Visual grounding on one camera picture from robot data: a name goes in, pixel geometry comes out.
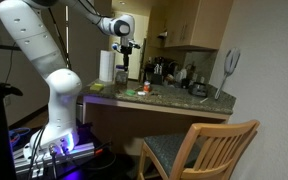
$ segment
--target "chair seat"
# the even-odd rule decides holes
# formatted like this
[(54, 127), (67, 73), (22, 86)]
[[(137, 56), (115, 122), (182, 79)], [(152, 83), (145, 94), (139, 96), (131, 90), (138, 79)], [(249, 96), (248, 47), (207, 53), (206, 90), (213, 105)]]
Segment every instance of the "chair seat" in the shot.
[[(182, 145), (185, 135), (186, 134), (172, 134), (148, 136), (144, 138), (145, 143), (153, 151), (168, 176), (171, 174), (176, 155)], [(200, 148), (197, 145), (194, 145), (187, 158), (185, 164), (186, 168), (193, 167), (199, 153)]]

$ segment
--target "floor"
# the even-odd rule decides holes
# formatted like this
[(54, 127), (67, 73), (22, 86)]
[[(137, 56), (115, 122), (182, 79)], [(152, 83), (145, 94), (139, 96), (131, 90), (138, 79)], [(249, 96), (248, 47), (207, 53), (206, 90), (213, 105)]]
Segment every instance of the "floor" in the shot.
[[(48, 112), (42, 112), (22, 127), (37, 128), (43, 126), (47, 123)], [(101, 157), (92, 160), (86, 166), (86, 168), (79, 169), (78, 171), (72, 172), (64, 176), (62, 179), (92, 179), (92, 180), (134, 180), (136, 179), (137, 166), (139, 157), (129, 156), (125, 154), (114, 154), (112, 152), (103, 153)]]

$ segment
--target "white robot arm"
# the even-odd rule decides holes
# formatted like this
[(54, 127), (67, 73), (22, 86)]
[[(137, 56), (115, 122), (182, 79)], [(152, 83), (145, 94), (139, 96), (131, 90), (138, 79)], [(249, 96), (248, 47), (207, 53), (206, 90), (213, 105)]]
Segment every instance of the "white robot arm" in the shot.
[[(59, 48), (43, 24), (39, 10), (54, 5), (57, 0), (4, 0), (0, 3), (0, 19), (16, 44), (31, 61), (50, 87), (49, 123), (35, 133), (24, 148), (30, 159), (39, 139), (40, 150), (50, 144), (63, 151), (71, 151), (78, 143), (75, 106), (82, 84), (80, 78), (66, 65)], [(124, 15), (113, 19), (101, 16), (87, 0), (60, 0), (77, 10), (107, 35), (121, 37), (121, 51), (125, 56), (137, 48), (133, 41), (134, 19)]]

